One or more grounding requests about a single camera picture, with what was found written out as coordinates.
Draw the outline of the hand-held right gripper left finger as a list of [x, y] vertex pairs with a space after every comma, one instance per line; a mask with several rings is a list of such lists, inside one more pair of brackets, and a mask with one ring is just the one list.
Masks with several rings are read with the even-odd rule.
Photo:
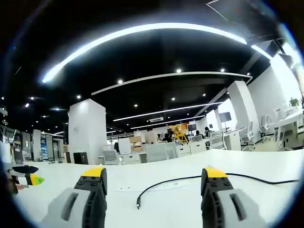
[[85, 171], [73, 188], [54, 198], [42, 219], [44, 228], [103, 228], [107, 210], [105, 167]]

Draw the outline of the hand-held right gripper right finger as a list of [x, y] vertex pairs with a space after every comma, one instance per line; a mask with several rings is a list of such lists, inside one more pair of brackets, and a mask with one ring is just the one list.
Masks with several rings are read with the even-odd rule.
[[201, 196], [204, 228], [266, 227], [259, 206], [243, 190], [233, 188], [228, 176], [220, 170], [202, 170]]

